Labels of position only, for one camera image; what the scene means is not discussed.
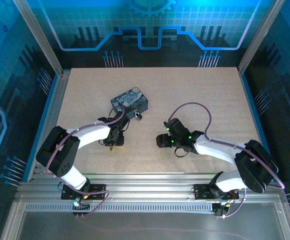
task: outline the circuit pattern graphic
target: circuit pattern graphic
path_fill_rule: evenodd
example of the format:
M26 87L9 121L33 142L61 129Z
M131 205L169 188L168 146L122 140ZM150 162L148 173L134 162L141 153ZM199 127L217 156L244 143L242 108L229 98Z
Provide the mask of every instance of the circuit pattern graphic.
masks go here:
M0 21L5 25L14 16L14 6L12 0L0 0Z
M128 9L149 18L153 15L157 17L158 14L164 14L166 10L171 9L171 4L175 3L175 0L130 0L127 2Z

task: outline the purple cable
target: purple cable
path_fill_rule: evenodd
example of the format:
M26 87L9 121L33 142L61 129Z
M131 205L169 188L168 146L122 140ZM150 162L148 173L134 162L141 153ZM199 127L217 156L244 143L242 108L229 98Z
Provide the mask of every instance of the purple cable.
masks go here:
M207 111L207 113L208 113L208 115L209 115L209 122L208 122L208 124L207 124L207 126L206 126L206 128L205 128L205 130L204 130L204 135L205 135L205 138L207 139L207 140L209 140L209 141L211 141L211 142L214 142L214 143L217 143L217 144L223 144L223 145L226 145L226 146L230 146L230 147L234 147L234 148L238 148L238 149L240 149L240 150L243 150L243 151L245 151L246 153L248 153L250 156L252 156L256 161L258 161L273 177L274 177L274 179L276 179L276 181L280 184L280 187L279 186L275 186L275 185L271 185L271 184L269 184L268 186L270 186L270 187L273 187L273 188L276 188L276 189L285 189L285 185L284 185L284 183L280 180L280 178L274 173L274 171L272 171L271 169L270 169L270 167L268 167L259 157L257 157L255 154L253 154L251 151L249 151L249 150L247 150L247 149L245 149L244 147L241 147L241 146L237 146L237 145L234 145L234 144L231 144L231 143L228 143L228 142L224 142L224 141L218 141L218 140L212 140L212 139L209 139L209 137L207 136L207 130L208 130L208 128L210 127L210 124L211 124L211 120L212 120L212 117L211 117L211 113L210 113L210 111L209 111L209 109L205 106L205 105L203 105L203 104L201 104L201 103L199 103L199 102L187 102L187 103L184 103L184 104L182 104L182 105L180 105L179 107L177 107L176 108L176 110L174 110L174 112L170 115L170 117L168 118L168 121L170 121L170 119L173 117L173 115L176 113L176 111L178 111L180 108L182 108L183 106L185 106L185 105L191 105L191 104L194 104L194 105L199 105L199 106L201 106L201 107L203 107L206 111ZM228 217L231 217L231 216L233 216L236 212L238 212L238 210L241 208L241 206L242 206L242 204L244 203L244 201L245 201L245 198L246 198L246 195L247 195L247 189L245 188L245 194L244 194L244 198L241 200L241 203L239 204L239 206L237 207L237 209L233 212L233 213L231 213L231 214L229 214L229 215L226 215L226 216L223 216L223 218L228 218Z
M50 159L48 160L48 163L46 165L46 168L45 168L45 174L49 174L48 173L48 169L50 167L50 164L51 162L54 160L57 152L59 151L59 149L61 148L61 146L65 143L65 141L72 135L74 135L75 133L81 131L81 130L84 130L84 129L87 129L87 128L91 128L91 127L96 127L96 126L107 126L107 125L110 125L110 124L114 124L116 122L118 122L125 114L125 108L123 106L120 106L120 108L122 108L122 113L121 115L119 116L119 118L117 118L116 120L114 121L110 121L110 122L105 122L105 123L100 123L100 124L96 124L96 123L92 123L92 124L89 124L89 125L85 125L85 126L82 126L78 129L75 129L74 131L72 131L71 133L69 133L67 136L64 137L64 139L59 143L59 145L56 147L55 151L53 152L53 154L50 156ZM73 186L69 185L67 182L65 182L63 179L57 177L60 181L62 181L64 184L66 184L70 189L74 190L75 192L79 193L79 194L83 194L83 195L97 195L97 194L103 194L103 193L107 193L106 197L103 199L103 201L95 208L93 209L91 212L89 213L86 213L86 214L82 214L81 216L84 217L84 216L88 216L88 215L91 215L92 213L94 213L97 209L99 209L103 203L106 201L106 199L108 198L109 196L109 191L95 191L95 192L84 192L84 191L80 191L80 190L77 190L75 189Z

